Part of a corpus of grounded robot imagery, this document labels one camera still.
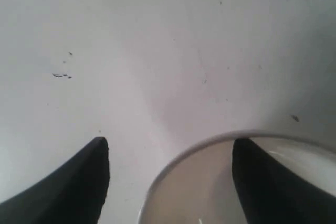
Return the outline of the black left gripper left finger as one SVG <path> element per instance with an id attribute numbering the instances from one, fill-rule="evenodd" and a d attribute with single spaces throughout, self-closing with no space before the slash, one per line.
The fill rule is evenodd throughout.
<path id="1" fill-rule="evenodd" d="M 1 203 L 1 223 L 98 223 L 109 183 L 108 142 L 96 137 L 50 175 Z"/>

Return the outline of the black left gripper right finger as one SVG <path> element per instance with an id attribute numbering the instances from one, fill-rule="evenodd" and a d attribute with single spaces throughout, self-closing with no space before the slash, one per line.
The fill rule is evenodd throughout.
<path id="1" fill-rule="evenodd" d="M 248 223 L 335 223 L 335 197 L 248 138 L 234 141 L 232 176 Z"/>

